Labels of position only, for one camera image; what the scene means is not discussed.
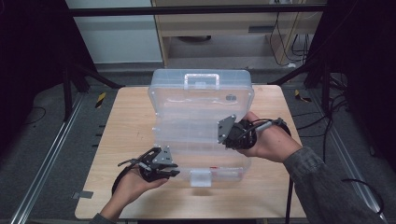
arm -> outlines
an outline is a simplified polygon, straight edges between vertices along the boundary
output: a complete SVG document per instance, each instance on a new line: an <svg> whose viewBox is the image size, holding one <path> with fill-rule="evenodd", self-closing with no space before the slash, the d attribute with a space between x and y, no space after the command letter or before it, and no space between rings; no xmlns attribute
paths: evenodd
<svg viewBox="0 0 396 224"><path fill-rule="evenodd" d="M384 223L310 148L284 162L311 223Z"/></svg>
<svg viewBox="0 0 396 224"><path fill-rule="evenodd" d="M248 112L246 119L253 121L258 117ZM302 147L279 127L271 126L258 133L255 146L239 152L283 162L311 223L384 223L314 151Z"/></svg>
<svg viewBox="0 0 396 224"><path fill-rule="evenodd" d="M158 179L152 182L144 180L136 169L130 170L118 184L111 199L97 214L91 224L116 223L122 209L129 203L134 202L140 195L149 189L156 189L166 183L167 179Z"/></svg>

hand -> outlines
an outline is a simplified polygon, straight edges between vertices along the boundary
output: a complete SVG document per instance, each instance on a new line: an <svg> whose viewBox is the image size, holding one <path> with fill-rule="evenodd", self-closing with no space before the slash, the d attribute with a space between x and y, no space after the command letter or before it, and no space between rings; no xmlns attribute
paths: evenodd
<svg viewBox="0 0 396 224"><path fill-rule="evenodd" d="M120 181L110 201L100 212L102 217L117 222L122 209L134 202L140 195L149 189L156 189L166 183L168 179L158 179L152 182L144 180L138 169L130 170Z"/></svg>
<svg viewBox="0 0 396 224"><path fill-rule="evenodd" d="M244 119L252 122L259 118L253 112L249 111ZM283 162L300 148L302 146L282 128L272 125L264 131L257 133L257 142L252 148L248 150L240 149L238 152L247 157L259 157L269 161Z"/></svg>

wooden cabinet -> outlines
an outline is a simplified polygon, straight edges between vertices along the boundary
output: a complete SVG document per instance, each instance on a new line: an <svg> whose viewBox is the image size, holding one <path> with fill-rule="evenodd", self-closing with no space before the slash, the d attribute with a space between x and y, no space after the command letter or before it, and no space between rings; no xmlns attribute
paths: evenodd
<svg viewBox="0 0 396 224"><path fill-rule="evenodd" d="M293 4L323 3L325 0L298 0ZM154 7L266 5L270 0L151 0ZM314 34L321 12L218 13L192 15L157 15L158 36L164 65L172 36L269 35L278 62L285 61L285 51L296 34Z"/></svg>

light wooden tabletop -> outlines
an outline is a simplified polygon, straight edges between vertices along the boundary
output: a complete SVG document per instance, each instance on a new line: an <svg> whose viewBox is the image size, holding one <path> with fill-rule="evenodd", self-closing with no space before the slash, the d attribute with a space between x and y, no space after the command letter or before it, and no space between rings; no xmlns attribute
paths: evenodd
<svg viewBox="0 0 396 224"><path fill-rule="evenodd" d="M300 142L285 97L278 86L254 85L250 108L262 119L284 119L292 137ZM152 148L155 113L148 87L119 90L105 132L84 186L90 199L80 198L76 217L92 218L111 197L111 187L123 167L121 161L137 158ZM284 217L289 175L281 163L252 159L242 181L214 182L211 188L191 188L188 181L171 178L158 189L144 193L123 210L120 218L260 218ZM305 217L293 193L291 217Z"/></svg>

gray floor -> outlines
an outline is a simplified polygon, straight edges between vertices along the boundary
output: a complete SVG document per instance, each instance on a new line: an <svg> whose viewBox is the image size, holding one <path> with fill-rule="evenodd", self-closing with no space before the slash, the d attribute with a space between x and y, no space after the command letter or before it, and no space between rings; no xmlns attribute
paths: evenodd
<svg viewBox="0 0 396 224"><path fill-rule="evenodd" d="M251 73L253 83L273 81L292 70L287 66L276 64L266 39L261 35L212 36L212 39L206 42L174 38L167 67L244 68ZM136 73L103 73L103 75L120 84L148 85L151 73L152 71L148 69L148 71L140 70ZM296 127L305 126L321 116L320 109L314 102L308 103L295 99L295 90L299 90L303 97L313 99L320 91L319 88L305 90L302 80L304 80L304 75L294 78L282 87L290 112L294 116ZM28 217L32 223L70 223L72 221L79 223L74 215L78 201L72 199L71 196L83 188L97 145L100 142L100 133L104 130L103 126L106 125L117 94L117 90L112 90L90 78L89 81L92 84L91 89L83 96L76 121L51 167L48 179L36 198L35 205ZM106 92L104 103L100 108L95 108L98 95L102 92ZM332 91L332 97L340 93L340 91ZM78 93L73 91L73 95L77 98ZM26 123L29 124L21 128L19 136L12 142L11 155L1 160L0 223L8 223L8 220L18 209L61 128L63 116L61 85L37 95L35 108L26 120ZM299 131L303 144L312 147L319 155L322 155L323 137L310 136L323 133L324 129L325 123L320 122ZM394 193L396 174L391 171L385 160L370 155L369 145L365 141L359 125L347 112L346 107L334 112L332 129L341 136L347 152L355 162L363 179L372 185L384 199L384 216L388 223L396 223ZM347 168L330 136L327 138L326 148L327 164L340 175L340 178L347 177ZM282 221L282 219L268 220L269 223L281 223ZM292 223L306 223L306 221L294 219Z"/></svg>

